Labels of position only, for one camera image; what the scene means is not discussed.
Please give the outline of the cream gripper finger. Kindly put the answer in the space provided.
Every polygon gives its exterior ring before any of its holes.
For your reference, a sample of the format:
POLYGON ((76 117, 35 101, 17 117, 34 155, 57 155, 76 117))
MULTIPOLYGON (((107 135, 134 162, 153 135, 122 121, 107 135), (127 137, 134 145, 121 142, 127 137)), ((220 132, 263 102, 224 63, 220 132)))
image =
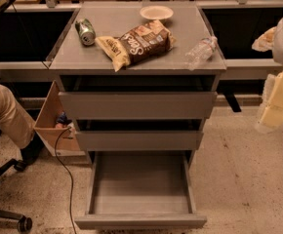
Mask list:
POLYGON ((256 39, 252 45, 252 49, 258 52, 266 52, 273 48, 274 33, 276 27, 272 27, 256 39))

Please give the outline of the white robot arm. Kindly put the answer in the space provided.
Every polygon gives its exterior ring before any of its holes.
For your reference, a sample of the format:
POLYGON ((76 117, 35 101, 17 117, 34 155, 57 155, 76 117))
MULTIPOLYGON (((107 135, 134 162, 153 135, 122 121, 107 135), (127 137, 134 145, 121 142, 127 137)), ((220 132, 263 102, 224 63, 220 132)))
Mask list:
MULTIPOLYGON (((272 50, 273 60, 283 66, 283 18, 261 35, 252 45, 258 52, 272 50)), ((263 87, 263 102, 258 111, 256 129, 270 133, 283 124, 283 71, 269 74, 263 87)))

